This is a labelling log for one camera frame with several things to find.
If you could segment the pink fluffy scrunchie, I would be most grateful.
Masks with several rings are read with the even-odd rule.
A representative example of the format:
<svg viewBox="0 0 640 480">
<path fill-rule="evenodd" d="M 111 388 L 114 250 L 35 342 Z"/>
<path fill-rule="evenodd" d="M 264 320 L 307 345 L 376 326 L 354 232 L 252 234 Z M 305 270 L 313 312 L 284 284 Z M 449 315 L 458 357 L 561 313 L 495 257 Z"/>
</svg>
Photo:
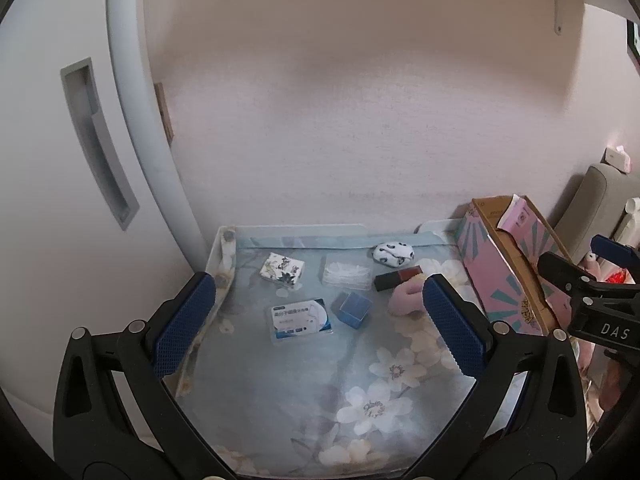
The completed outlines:
<svg viewBox="0 0 640 480">
<path fill-rule="evenodd" d="M 423 287 L 426 278 L 417 275 L 409 281 L 398 285 L 390 296 L 388 302 L 388 310 L 390 314 L 396 316 L 404 316 L 413 314 L 414 312 L 423 312 Z"/>
</svg>

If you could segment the dark red rectangular box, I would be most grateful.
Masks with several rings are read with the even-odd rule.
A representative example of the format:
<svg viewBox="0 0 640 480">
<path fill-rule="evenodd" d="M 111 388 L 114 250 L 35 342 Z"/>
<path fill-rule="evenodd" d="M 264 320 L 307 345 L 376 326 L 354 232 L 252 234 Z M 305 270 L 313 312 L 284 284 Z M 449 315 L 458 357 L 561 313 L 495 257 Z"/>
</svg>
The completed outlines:
<svg viewBox="0 0 640 480">
<path fill-rule="evenodd" d="M 410 268 L 378 274 L 373 280 L 373 286 L 377 292 L 384 292 L 384 290 L 394 289 L 395 287 L 408 282 L 421 273 L 422 269 L 420 266 L 410 266 Z"/>
</svg>

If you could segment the dental floss pick box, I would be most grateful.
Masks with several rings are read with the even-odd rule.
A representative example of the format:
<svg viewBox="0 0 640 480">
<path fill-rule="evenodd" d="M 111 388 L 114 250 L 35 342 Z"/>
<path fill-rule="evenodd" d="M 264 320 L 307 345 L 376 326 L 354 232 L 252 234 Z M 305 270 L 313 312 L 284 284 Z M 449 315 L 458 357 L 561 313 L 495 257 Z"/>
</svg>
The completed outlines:
<svg viewBox="0 0 640 480">
<path fill-rule="evenodd" d="M 274 344 L 300 339 L 307 341 L 333 333 L 333 325 L 321 298 L 266 307 L 265 318 Z"/>
</svg>

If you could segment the white ink-painting tissue pack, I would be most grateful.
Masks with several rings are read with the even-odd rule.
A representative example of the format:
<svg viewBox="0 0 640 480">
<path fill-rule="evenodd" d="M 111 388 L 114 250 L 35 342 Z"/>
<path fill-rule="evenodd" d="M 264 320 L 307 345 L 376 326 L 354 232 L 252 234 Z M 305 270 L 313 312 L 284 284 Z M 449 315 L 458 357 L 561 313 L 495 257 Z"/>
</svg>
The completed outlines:
<svg viewBox="0 0 640 480">
<path fill-rule="evenodd" d="M 277 283 L 282 287 L 294 288 L 303 275 L 305 263 L 303 260 L 272 252 L 262 264 L 259 275 L 267 281 Z"/>
</svg>

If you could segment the blue square box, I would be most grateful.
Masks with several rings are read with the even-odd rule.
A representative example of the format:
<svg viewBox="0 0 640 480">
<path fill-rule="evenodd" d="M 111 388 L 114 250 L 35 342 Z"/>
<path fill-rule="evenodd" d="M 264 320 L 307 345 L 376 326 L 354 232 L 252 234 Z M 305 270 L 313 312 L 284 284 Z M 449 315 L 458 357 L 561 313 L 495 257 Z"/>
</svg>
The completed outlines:
<svg viewBox="0 0 640 480">
<path fill-rule="evenodd" d="M 372 301 L 358 292 L 350 292 L 337 308 L 336 316 L 345 325 L 358 330 L 372 308 Z"/>
</svg>

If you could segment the white black-patterned sock bundle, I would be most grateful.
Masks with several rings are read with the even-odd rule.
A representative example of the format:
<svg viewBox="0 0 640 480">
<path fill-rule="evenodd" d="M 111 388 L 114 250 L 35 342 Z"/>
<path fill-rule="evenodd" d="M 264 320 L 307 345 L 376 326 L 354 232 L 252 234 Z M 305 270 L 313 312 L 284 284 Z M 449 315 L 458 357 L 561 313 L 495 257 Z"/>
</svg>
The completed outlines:
<svg viewBox="0 0 640 480">
<path fill-rule="evenodd" d="M 414 259 L 414 249 L 404 242 L 386 242 L 373 248 L 372 258 L 383 266 L 401 268 Z"/>
</svg>

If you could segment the clear plastic packet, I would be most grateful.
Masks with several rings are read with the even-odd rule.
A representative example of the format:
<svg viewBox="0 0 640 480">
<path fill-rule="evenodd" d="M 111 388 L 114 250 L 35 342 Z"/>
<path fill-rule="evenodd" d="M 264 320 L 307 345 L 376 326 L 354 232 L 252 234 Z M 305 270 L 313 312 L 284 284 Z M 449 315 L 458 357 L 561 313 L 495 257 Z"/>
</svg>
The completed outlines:
<svg viewBox="0 0 640 480">
<path fill-rule="evenodd" d="M 350 290 L 369 290 L 372 282 L 373 271 L 368 260 L 327 258 L 321 275 L 324 286 Z"/>
</svg>

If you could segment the red fabric item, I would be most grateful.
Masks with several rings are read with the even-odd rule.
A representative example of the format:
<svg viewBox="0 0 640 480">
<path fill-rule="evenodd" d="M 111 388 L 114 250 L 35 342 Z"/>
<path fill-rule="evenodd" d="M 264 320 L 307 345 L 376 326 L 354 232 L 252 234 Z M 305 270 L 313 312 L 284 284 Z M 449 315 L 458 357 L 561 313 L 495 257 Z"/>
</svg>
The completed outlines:
<svg viewBox="0 0 640 480">
<path fill-rule="evenodd" d="M 608 284 L 634 285 L 636 282 L 627 269 L 613 266 L 602 272 L 601 281 Z"/>
</svg>

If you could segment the grey upholstered headboard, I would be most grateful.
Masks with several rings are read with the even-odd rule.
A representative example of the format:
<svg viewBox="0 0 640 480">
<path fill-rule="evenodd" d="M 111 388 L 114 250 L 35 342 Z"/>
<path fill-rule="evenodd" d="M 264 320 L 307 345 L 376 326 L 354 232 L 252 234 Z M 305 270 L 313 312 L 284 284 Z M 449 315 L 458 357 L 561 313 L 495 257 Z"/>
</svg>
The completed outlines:
<svg viewBox="0 0 640 480">
<path fill-rule="evenodd" d="M 627 200 L 639 197 L 639 175 L 623 174 L 603 162 L 574 174 L 549 222 L 574 263 L 589 252 L 591 239 L 612 235 L 623 218 Z"/>
</svg>

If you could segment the pink patterned cardboard box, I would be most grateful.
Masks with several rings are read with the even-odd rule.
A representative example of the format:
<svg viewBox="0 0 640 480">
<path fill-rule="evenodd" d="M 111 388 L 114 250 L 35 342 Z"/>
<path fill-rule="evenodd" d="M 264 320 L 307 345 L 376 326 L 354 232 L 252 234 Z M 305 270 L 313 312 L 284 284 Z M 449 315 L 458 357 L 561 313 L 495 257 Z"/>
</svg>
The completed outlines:
<svg viewBox="0 0 640 480">
<path fill-rule="evenodd" d="M 567 328 L 570 300 L 539 275 L 537 263 L 546 252 L 568 253 L 528 197 L 474 198 L 454 239 L 489 321 L 529 335 Z"/>
</svg>

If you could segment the white wardrobe door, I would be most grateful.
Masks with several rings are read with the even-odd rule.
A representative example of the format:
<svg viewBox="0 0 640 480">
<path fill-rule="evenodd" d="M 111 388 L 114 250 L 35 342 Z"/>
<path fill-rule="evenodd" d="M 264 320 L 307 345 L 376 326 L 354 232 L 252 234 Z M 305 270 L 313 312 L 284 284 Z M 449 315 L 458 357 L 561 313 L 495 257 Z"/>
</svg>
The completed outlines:
<svg viewBox="0 0 640 480">
<path fill-rule="evenodd" d="M 53 408 L 70 332 L 145 318 L 206 260 L 143 0 L 14 0 L 1 23 L 1 385 Z"/>
</svg>

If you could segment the floral bed sheet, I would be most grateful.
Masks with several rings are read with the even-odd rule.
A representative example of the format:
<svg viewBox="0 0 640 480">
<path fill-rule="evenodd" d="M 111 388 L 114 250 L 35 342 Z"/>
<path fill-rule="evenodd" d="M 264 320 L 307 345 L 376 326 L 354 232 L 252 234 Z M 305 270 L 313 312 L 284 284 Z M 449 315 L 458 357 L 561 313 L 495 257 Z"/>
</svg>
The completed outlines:
<svg viewBox="0 0 640 480">
<path fill-rule="evenodd" d="M 225 228 L 213 269 L 229 287 L 177 393 L 183 413 L 239 474 L 347 478 L 397 474 L 445 428 L 473 387 L 427 314 L 396 316 L 388 292 L 324 286 L 327 258 L 368 260 L 382 234 L 350 229 Z M 294 288 L 265 280 L 272 253 L 303 260 Z M 350 292 L 372 301 L 354 330 L 336 316 Z M 266 307 L 321 298 L 333 333 L 274 344 Z"/>
</svg>

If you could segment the framed wall picture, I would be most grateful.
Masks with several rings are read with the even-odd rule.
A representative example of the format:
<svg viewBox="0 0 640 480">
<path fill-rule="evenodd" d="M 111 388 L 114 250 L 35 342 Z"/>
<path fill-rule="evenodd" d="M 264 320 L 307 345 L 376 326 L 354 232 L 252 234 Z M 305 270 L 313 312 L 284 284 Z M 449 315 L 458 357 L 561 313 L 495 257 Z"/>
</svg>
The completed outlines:
<svg viewBox="0 0 640 480">
<path fill-rule="evenodd" d="M 640 28 L 633 21 L 627 22 L 627 48 L 631 58 L 640 66 Z"/>
</svg>

